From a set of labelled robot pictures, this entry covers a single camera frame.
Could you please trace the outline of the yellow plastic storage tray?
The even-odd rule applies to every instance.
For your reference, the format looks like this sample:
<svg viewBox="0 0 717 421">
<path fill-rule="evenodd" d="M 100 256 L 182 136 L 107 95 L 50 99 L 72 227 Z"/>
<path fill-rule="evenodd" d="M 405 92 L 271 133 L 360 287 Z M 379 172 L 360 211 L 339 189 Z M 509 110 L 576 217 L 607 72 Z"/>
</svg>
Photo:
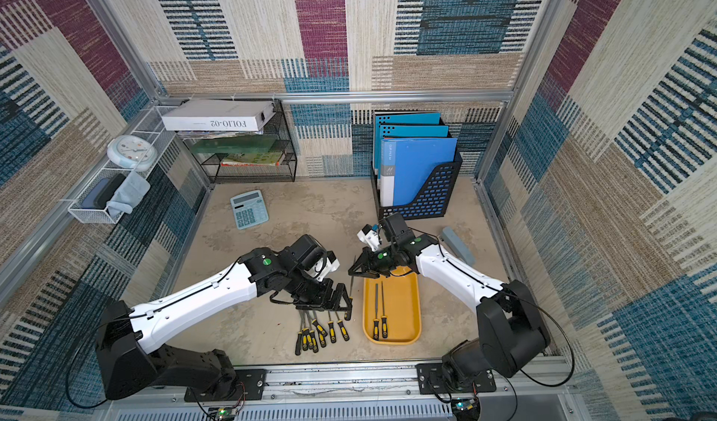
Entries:
<svg viewBox="0 0 717 421">
<path fill-rule="evenodd" d="M 366 337 L 374 344 L 383 346 L 408 346 L 414 344 L 422 333 L 420 292 L 418 275 L 408 267 L 399 267 L 392 273 L 401 277 L 363 279 L 362 328 Z M 380 284 L 385 283 L 386 313 L 388 317 L 388 339 L 381 336 Z M 375 284 L 379 284 L 380 339 L 373 340 L 373 317 L 375 316 Z"/>
</svg>

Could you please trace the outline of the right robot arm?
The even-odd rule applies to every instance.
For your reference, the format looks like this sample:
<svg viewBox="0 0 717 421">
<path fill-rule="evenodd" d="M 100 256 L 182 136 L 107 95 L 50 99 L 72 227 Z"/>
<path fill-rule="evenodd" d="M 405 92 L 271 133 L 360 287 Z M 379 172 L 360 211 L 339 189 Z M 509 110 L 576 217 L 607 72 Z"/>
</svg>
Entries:
<svg viewBox="0 0 717 421">
<path fill-rule="evenodd" d="M 436 236 L 415 233 L 402 215 L 365 225 L 358 239 L 364 248 L 348 269 L 351 277 L 390 277 L 405 266 L 474 309 L 478 337 L 442 357 L 443 381 L 448 387 L 466 389 L 484 372 L 510 378 L 550 346 L 550 331 L 524 283 L 503 283 L 479 273 L 447 252 Z"/>
</svg>

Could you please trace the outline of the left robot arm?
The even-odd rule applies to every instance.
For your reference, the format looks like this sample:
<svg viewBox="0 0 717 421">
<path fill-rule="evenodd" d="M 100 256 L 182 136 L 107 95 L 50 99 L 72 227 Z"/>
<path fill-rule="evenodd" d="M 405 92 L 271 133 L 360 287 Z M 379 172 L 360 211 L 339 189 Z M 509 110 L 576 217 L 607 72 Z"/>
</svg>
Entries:
<svg viewBox="0 0 717 421">
<path fill-rule="evenodd" d="M 300 311 L 352 310 L 348 290 L 328 275 L 338 270 L 335 254 L 305 234 L 280 251 L 257 247 L 227 268 L 158 300 L 129 307 L 124 301 L 103 312 L 95 352 L 108 400 L 147 387 L 186 387 L 212 400 L 229 400 L 238 379 L 227 354 L 169 346 L 169 340 L 219 312 L 285 291 Z"/>
</svg>

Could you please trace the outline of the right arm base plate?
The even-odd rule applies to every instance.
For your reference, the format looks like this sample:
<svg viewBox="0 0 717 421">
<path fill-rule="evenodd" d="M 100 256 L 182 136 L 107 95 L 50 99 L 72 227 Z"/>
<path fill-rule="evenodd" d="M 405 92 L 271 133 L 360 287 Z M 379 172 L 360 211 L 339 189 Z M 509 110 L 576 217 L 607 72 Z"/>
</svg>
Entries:
<svg viewBox="0 0 717 421">
<path fill-rule="evenodd" d="M 491 393 L 497 390 L 491 371 L 463 375 L 438 362 L 420 362 L 415 368 L 422 395 Z"/>
</svg>

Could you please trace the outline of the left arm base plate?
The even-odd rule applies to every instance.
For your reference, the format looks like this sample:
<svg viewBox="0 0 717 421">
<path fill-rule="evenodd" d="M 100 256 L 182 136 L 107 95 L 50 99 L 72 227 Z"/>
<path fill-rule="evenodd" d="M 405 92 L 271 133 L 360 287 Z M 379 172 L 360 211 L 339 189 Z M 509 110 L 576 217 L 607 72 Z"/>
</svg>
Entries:
<svg viewBox="0 0 717 421">
<path fill-rule="evenodd" d="M 221 378 L 212 389 L 200 392 L 187 388 L 184 402 L 254 402 L 263 397 L 266 369 L 235 369 L 231 379 Z"/>
</svg>

